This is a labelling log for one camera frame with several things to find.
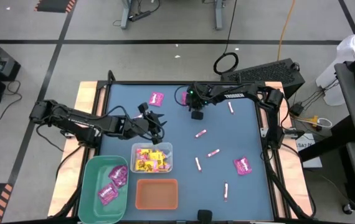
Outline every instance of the orange plastic tray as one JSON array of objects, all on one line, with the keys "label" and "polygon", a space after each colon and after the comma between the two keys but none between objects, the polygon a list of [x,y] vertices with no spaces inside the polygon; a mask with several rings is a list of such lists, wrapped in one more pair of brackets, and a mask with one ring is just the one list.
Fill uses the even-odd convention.
[{"label": "orange plastic tray", "polygon": [[142,210],[174,210],[178,208],[176,179],[140,179],[136,189],[136,208]]}]

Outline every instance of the keyboard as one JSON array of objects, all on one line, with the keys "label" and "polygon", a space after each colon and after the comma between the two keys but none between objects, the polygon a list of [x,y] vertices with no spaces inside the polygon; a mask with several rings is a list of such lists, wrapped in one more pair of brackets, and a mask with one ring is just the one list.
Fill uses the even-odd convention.
[{"label": "keyboard", "polygon": [[259,67],[251,70],[239,70],[234,75],[229,76],[229,81],[279,81],[283,84],[291,83],[295,80],[292,69],[285,63],[274,63],[267,67]]},{"label": "keyboard", "polygon": [[227,72],[222,74],[220,80],[239,83],[254,81],[281,82],[287,98],[292,96],[305,83],[299,73],[299,65],[290,58]]}]

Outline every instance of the pink candy package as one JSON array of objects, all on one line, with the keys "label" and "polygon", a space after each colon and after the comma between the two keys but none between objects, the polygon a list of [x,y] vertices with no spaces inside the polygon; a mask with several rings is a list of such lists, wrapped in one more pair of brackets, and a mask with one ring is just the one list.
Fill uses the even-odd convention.
[{"label": "pink candy package", "polygon": [[163,104],[164,94],[153,92],[151,94],[150,100],[148,101],[149,105],[153,106],[161,106]]},{"label": "pink candy package", "polygon": [[116,166],[108,177],[114,182],[115,187],[121,188],[128,180],[128,167],[126,165]]},{"label": "pink candy package", "polygon": [[233,163],[239,175],[246,175],[252,172],[252,168],[245,156],[241,159],[233,160]]},{"label": "pink candy package", "polygon": [[109,183],[102,188],[97,195],[103,205],[108,205],[108,203],[117,198],[118,191],[112,183]]}]

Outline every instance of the clear plastic container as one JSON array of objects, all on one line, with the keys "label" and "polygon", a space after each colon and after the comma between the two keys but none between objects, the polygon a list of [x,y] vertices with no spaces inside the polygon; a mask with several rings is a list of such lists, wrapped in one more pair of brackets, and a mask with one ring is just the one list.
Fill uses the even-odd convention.
[{"label": "clear plastic container", "polygon": [[[170,165],[170,168],[166,171],[159,172],[146,172],[145,170],[136,170],[136,160],[137,160],[137,150],[138,149],[151,149],[152,151],[160,150],[165,155],[166,158],[164,161]],[[135,143],[132,145],[132,153],[130,157],[130,170],[139,174],[165,174],[172,170],[172,144],[169,142],[162,142],[157,145],[153,145],[152,143]]]}]

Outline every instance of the gray floor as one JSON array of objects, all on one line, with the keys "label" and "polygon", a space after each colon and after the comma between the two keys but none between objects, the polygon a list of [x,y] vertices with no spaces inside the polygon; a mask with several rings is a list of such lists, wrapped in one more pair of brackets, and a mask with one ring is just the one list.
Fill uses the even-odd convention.
[{"label": "gray floor", "polygon": [[[66,14],[34,12],[37,0],[0,1],[0,39],[57,40]],[[66,39],[68,40],[141,40],[141,39],[226,39],[233,11],[233,0],[226,0],[224,29],[216,31],[211,4],[200,0],[161,0],[160,9],[138,22],[129,23],[128,30],[112,26],[121,17],[121,1],[79,0]],[[355,22],[355,0],[345,0]],[[278,40],[291,1],[248,0],[237,3],[231,39]],[[153,8],[143,0],[142,9]],[[286,40],[342,40],[352,34],[338,0],[298,0],[287,27]],[[17,79],[22,82],[23,99],[13,105],[0,122],[0,182],[7,182],[10,170],[24,137],[28,115],[37,99],[55,45],[2,45],[21,63]],[[117,80],[218,80],[212,71],[214,60],[224,45],[63,45],[55,64],[45,98],[73,106],[79,83],[104,80],[113,70]],[[239,68],[275,61],[277,45],[230,45],[240,57]],[[306,80],[296,101],[304,100],[317,90],[316,77],[335,58],[335,45],[283,45],[281,58],[292,58],[301,66]],[[220,69],[228,68],[229,60]],[[5,96],[0,113],[14,96]],[[348,115],[346,107],[327,106],[319,99],[303,116],[319,116],[334,124]],[[59,146],[65,140],[55,128],[42,132]],[[333,172],[338,167],[334,155],[322,157],[328,177],[342,187],[343,178]],[[4,222],[45,218],[54,188],[55,170],[61,153],[33,133],[22,163]],[[355,223],[355,212],[347,216],[341,211],[343,198],[332,186],[312,174],[306,174],[316,200],[320,220]]]}]

